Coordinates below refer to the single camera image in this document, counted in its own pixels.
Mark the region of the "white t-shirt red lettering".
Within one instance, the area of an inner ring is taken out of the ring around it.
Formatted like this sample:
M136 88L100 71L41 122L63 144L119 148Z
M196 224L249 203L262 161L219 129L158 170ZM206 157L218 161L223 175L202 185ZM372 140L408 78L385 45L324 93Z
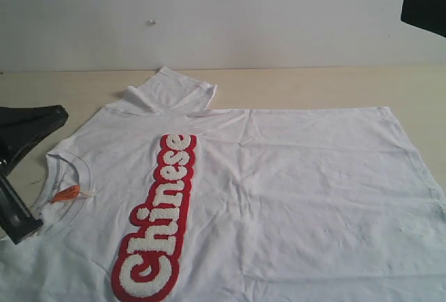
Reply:
M162 68L58 143L1 300L445 300L445 195L389 108L210 110L216 90Z

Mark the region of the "orange garment tag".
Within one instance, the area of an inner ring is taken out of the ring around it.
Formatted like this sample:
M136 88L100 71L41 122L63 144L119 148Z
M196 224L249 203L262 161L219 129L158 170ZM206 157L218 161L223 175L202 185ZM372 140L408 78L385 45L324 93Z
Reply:
M70 186L64 190L57 192L49 201L50 204L75 199L79 196L81 188L79 185Z

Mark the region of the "small white wall peg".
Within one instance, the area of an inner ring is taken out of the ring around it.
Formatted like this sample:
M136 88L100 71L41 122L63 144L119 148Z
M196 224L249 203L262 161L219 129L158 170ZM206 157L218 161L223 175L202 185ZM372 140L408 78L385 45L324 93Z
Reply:
M146 22L146 24L148 25L148 26L154 26L154 25L156 25L156 21L155 20L148 20L147 22Z

